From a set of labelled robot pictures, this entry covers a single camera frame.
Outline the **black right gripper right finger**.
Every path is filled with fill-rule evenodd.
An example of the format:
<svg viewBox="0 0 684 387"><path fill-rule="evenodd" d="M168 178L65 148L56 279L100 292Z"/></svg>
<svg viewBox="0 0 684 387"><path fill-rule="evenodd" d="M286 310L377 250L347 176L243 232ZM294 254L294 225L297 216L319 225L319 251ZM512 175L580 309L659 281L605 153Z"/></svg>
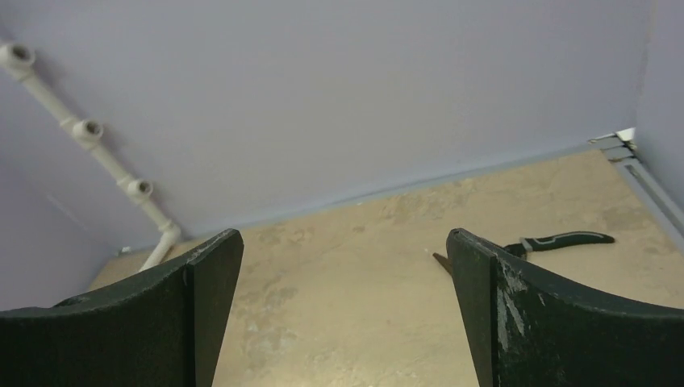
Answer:
<svg viewBox="0 0 684 387"><path fill-rule="evenodd" d="M446 248L479 385L682 385L682 310L571 281L462 228Z"/></svg>

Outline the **white PVC pipe frame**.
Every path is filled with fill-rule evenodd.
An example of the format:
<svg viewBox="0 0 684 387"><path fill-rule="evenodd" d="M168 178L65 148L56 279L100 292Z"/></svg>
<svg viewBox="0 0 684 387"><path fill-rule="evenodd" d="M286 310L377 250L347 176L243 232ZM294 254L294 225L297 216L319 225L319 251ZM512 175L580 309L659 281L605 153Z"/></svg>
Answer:
<svg viewBox="0 0 684 387"><path fill-rule="evenodd" d="M1 67L58 122L73 141L87 151L115 180L116 185L156 225L159 242L143 263L140 271L160 264L181 237L180 227L153 201L153 183L135 177L105 147L105 126L94 119L75 115L34 70L36 55L27 46L16 43L1 45Z"/></svg>

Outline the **aluminium rail frame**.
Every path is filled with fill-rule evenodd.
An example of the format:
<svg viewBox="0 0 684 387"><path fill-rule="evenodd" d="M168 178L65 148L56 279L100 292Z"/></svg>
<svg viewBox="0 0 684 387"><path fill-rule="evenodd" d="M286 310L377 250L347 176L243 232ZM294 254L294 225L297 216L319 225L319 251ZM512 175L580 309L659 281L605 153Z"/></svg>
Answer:
<svg viewBox="0 0 684 387"><path fill-rule="evenodd" d="M641 162L634 143L635 131L629 127L587 143L602 152L672 238L683 239L683 211Z"/></svg>

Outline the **black handled pliers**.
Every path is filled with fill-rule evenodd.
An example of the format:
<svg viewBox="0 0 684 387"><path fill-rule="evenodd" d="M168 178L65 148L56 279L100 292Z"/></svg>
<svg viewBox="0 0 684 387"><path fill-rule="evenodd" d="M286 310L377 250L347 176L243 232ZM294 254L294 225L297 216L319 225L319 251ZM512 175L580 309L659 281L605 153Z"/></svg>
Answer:
<svg viewBox="0 0 684 387"><path fill-rule="evenodd" d="M523 261L528 260L528 254L531 252L548 252L582 245L613 244L616 242L613 236L595 231L569 231L536 238L520 237L517 243L507 245L487 241L470 232L467 232L467 236L474 237L476 242L483 242L490 251L504 252L506 255L517 257Z"/></svg>

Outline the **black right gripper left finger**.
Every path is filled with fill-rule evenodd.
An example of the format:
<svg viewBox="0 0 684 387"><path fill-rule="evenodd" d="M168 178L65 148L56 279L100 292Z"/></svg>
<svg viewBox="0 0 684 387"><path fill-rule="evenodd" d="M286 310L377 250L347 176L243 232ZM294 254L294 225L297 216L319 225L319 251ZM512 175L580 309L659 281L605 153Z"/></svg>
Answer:
<svg viewBox="0 0 684 387"><path fill-rule="evenodd" d="M211 385L243 253L228 229L54 306L3 311L2 385Z"/></svg>

